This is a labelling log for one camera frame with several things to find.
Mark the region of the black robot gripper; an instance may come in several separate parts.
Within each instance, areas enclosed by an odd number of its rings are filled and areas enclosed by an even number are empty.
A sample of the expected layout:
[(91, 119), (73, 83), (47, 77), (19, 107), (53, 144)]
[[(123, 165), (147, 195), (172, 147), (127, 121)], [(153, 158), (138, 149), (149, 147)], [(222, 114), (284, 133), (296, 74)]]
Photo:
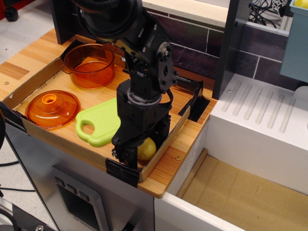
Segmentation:
[(169, 135), (171, 101), (161, 103), (162, 95), (154, 104), (134, 102), (131, 81), (122, 82), (116, 90), (117, 114), (121, 124), (112, 144), (112, 156), (132, 169), (138, 169), (138, 146), (150, 137), (161, 147)]

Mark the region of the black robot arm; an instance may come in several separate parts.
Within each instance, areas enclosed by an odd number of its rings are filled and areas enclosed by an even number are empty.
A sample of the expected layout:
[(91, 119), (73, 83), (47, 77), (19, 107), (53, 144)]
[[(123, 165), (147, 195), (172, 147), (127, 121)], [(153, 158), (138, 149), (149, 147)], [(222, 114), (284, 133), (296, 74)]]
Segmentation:
[(140, 0), (77, 0), (78, 20), (98, 41), (125, 53), (130, 78), (116, 90), (121, 124), (112, 138), (113, 156), (137, 169), (138, 147), (153, 138), (159, 147), (169, 134), (171, 87), (177, 83), (168, 35)]

